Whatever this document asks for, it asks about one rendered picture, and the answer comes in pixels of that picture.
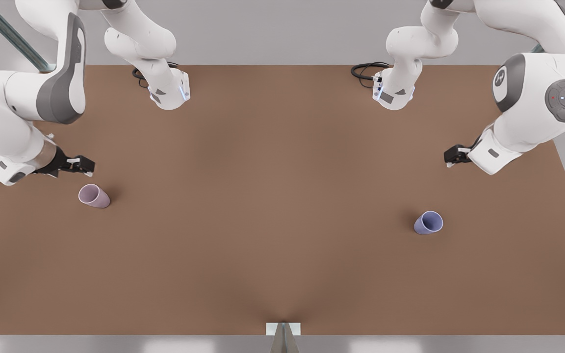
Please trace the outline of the pink cup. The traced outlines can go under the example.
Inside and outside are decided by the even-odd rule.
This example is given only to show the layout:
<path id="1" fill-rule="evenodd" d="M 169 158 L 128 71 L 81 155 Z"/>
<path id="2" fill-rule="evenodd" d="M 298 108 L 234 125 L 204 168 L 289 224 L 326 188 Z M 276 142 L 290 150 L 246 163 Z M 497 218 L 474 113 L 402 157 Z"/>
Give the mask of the pink cup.
<path id="1" fill-rule="evenodd" d="M 110 205 L 110 197 L 96 184 L 87 184 L 78 192 L 78 199 L 85 205 L 94 208 L 106 208 Z"/>

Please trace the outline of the purple cup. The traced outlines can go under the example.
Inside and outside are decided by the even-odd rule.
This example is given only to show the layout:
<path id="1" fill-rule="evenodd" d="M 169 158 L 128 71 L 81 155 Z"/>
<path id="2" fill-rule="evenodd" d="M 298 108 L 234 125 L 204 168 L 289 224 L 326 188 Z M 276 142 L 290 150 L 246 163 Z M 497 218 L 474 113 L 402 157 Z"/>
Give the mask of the purple cup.
<path id="1" fill-rule="evenodd" d="M 443 218 L 435 211 L 426 211 L 421 214 L 414 223 L 414 231 L 417 234 L 432 234 L 442 230 Z"/>

